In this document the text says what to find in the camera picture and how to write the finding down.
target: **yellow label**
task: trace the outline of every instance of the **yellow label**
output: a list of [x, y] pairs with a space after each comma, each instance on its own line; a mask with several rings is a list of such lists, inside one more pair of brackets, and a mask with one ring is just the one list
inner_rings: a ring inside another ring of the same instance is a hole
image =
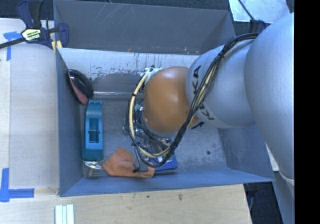
[[27, 29], [22, 33], [22, 36], [25, 38], [26, 41], [32, 41], [34, 39], [40, 38], [40, 33], [40, 30]]

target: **clamp handle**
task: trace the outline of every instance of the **clamp handle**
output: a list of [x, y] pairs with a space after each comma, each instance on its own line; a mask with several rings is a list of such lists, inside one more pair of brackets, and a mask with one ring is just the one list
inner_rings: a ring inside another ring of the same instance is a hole
[[26, 28], [40, 28], [40, 7], [43, 1], [24, 0], [17, 5], [19, 18], [24, 22]]

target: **blue painter's tape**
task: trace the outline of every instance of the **blue painter's tape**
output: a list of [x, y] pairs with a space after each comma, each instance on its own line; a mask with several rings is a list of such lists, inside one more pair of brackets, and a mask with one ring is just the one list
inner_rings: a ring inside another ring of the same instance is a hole
[[[10, 33], [4, 33], [3, 35], [8, 41], [16, 40], [22, 38], [20, 33], [17, 32], [10, 32]], [[6, 59], [9, 61], [11, 59], [11, 46], [9, 46], [6, 50]]]
[[9, 202], [11, 198], [32, 198], [34, 188], [9, 189], [9, 168], [2, 169], [0, 202]]

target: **orange cloth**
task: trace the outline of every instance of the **orange cloth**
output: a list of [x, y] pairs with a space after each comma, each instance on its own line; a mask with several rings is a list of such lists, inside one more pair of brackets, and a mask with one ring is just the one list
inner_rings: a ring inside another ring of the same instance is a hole
[[119, 147], [103, 164], [102, 167], [110, 176], [119, 177], [138, 177], [151, 178], [154, 175], [155, 169], [148, 166], [148, 171], [140, 173], [134, 172], [134, 156]]

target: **gray bin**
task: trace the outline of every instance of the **gray bin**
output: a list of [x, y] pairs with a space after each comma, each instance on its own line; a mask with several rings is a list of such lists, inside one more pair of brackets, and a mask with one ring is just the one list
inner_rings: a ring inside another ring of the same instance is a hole
[[128, 99], [139, 73], [155, 67], [190, 67], [204, 52], [234, 36], [226, 11], [54, 1], [54, 20], [67, 22], [70, 43], [56, 54], [60, 196], [195, 188], [274, 179], [256, 125], [188, 130], [175, 155], [178, 168], [153, 178], [112, 177], [102, 170], [86, 177], [81, 160], [85, 106], [71, 91], [67, 70], [92, 79], [102, 100], [106, 160], [119, 146], [133, 153], [123, 134]]

